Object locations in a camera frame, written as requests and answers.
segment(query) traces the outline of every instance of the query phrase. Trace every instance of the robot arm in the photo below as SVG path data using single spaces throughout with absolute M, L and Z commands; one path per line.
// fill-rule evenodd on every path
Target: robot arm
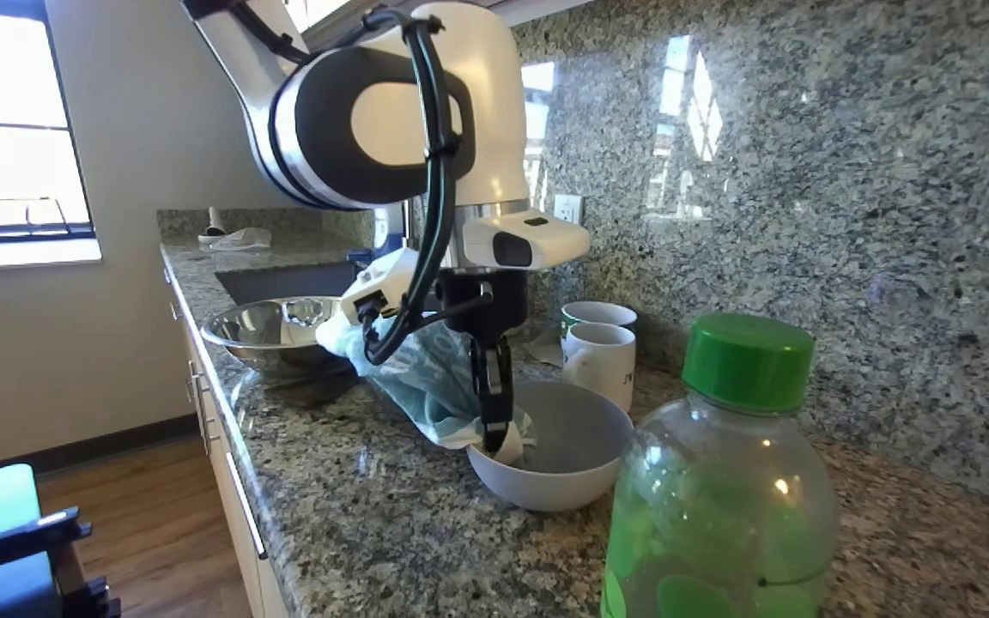
M 367 14 L 351 38 L 309 53 L 285 8 L 184 0 L 239 94 L 256 169 L 296 203 L 381 209 L 415 198 L 425 228 L 340 296 L 337 319 L 362 328 L 378 364 L 438 316 L 469 338 L 487 451 L 511 420 L 503 329 L 524 319 L 524 276 L 589 247 L 579 228 L 527 209 L 524 99 L 508 27 L 467 4 L 407 18 Z M 396 316 L 378 338 L 369 319 Z

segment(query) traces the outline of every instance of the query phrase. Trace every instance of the stainless steel sink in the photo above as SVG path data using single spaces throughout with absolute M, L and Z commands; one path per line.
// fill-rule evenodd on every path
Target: stainless steel sink
M 290 266 L 256 273 L 215 273 L 232 303 L 290 298 L 290 296 L 340 296 L 356 280 L 351 261 Z

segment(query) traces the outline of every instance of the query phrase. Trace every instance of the white bowl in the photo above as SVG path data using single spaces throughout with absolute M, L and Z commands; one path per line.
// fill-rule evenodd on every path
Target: white bowl
M 627 416 L 570 382 L 519 384 L 516 403 L 531 420 L 535 444 L 516 463 L 469 448 L 467 463 L 484 487 L 527 513 L 572 513 L 597 502 L 633 448 Z

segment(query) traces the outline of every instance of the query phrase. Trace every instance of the window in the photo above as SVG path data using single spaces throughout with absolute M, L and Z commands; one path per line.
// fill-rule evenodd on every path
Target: window
M 41 0 L 0 0 L 0 266 L 95 261 Z

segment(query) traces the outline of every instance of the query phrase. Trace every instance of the kitchen counter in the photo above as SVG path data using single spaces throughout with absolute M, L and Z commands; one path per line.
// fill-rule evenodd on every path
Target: kitchen counter
M 202 255 L 167 228 L 162 255 L 183 314 L 206 324 L 228 305 L 215 273 L 337 261 L 353 247 L 315 234 Z M 264 388 L 226 352 L 202 352 L 290 616 L 597 616 L 609 502 L 519 513 L 375 388 Z M 516 371 L 551 374 L 535 347 L 523 347 Z M 635 416 L 670 398 L 674 379 L 637 371 Z M 839 444 L 821 454 L 840 499 L 828 616 L 989 616 L 989 505 Z

